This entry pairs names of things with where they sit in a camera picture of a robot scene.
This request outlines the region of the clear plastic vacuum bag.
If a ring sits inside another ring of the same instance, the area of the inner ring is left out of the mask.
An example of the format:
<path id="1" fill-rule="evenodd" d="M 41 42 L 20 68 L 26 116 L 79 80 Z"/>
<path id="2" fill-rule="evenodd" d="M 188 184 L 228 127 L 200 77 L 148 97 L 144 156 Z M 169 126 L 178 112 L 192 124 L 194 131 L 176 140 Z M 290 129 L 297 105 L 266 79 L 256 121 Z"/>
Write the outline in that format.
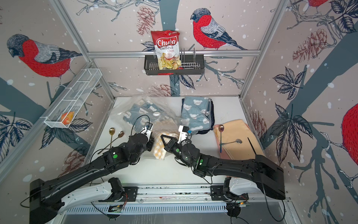
<path id="1" fill-rule="evenodd" d="M 151 95 L 117 98 L 110 117 L 127 135 L 139 133 L 149 122 L 153 124 L 152 131 L 170 133 L 177 132 L 180 124 L 169 98 Z"/>

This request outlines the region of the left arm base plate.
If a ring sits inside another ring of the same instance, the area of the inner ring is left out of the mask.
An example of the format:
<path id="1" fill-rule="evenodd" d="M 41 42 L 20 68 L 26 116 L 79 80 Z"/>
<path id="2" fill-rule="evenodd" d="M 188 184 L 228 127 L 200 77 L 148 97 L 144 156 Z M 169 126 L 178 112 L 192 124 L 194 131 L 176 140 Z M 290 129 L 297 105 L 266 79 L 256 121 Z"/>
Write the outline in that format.
<path id="1" fill-rule="evenodd" d="M 111 202 L 135 202 L 139 188 L 136 186 L 116 187 L 111 195 Z"/>

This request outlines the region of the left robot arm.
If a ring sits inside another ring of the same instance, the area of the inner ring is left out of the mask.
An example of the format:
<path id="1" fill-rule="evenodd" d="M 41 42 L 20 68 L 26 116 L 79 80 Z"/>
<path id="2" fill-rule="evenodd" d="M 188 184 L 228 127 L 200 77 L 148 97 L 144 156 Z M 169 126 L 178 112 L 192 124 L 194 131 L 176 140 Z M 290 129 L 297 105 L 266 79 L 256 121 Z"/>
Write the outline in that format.
<path id="1" fill-rule="evenodd" d="M 89 164 L 61 177 L 30 183 L 29 222 L 44 224 L 55 218 L 63 206 L 64 197 L 85 184 L 136 163 L 147 151 L 149 137 L 137 133 L 127 142 L 109 149 Z"/>

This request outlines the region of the teal bear blanket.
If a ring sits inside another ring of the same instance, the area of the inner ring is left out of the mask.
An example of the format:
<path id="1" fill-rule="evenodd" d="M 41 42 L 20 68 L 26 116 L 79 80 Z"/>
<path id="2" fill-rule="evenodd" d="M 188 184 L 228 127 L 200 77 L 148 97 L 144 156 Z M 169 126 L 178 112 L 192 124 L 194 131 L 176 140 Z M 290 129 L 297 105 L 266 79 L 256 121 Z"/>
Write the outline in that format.
<path id="1" fill-rule="evenodd" d="M 129 111 L 124 112 L 123 120 L 129 126 L 134 126 L 133 131 L 139 133 L 146 122 L 155 123 L 169 118 L 168 113 L 151 101 L 134 104 Z"/>

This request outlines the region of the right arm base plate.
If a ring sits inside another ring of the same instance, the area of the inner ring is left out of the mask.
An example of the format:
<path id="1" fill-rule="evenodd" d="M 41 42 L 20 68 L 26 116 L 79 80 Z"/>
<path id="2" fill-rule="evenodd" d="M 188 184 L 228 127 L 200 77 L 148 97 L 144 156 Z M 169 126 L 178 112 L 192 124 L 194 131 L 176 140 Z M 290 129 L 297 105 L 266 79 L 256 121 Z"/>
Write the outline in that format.
<path id="1" fill-rule="evenodd" d="M 230 191 L 228 186 L 223 185 L 211 185 L 210 186 L 210 196 L 212 201 L 248 201 L 249 196 L 247 193 L 242 195 L 234 194 Z"/>

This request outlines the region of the beige checkered blanket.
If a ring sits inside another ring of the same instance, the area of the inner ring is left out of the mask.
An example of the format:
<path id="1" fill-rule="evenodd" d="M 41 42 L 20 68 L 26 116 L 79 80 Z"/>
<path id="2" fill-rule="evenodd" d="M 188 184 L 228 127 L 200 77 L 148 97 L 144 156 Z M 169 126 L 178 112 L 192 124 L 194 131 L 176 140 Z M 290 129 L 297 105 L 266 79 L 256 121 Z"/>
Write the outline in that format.
<path id="1" fill-rule="evenodd" d="M 167 151 L 165 150 L 164 143 L 168 143 L 170 138 L 163 137 L 164 141 L 162 140 L 161 136 L 170 136 L 178 139 L 179 137 L 179 126 L 176 122 L 172 119 L 165 119 L 163 121 L 156 121 L 153 125 L 152 137 L 154 138 L 153 143 L 153 155 L 157 160 L 164 160 Z"/>

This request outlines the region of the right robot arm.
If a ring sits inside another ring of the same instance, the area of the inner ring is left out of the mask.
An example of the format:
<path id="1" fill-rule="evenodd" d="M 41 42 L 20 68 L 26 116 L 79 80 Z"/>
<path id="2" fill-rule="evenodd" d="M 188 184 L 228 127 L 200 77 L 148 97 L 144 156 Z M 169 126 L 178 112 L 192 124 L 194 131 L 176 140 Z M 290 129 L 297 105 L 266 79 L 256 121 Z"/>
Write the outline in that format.
<path id="1" fill-rule="evenodd" d="M 161 135 L 164 149 L 172 153 L 181 164 L 191 168 L 192 173 L 201 178 L 206 176 L 230 176 L 254 182 L 261 192 L 270 198 L 284 200 L 284 171 L 263 155 L 254 159 L 227 160 L 205 155 L 191 142 L 182 144 L 168 135 Z"/>

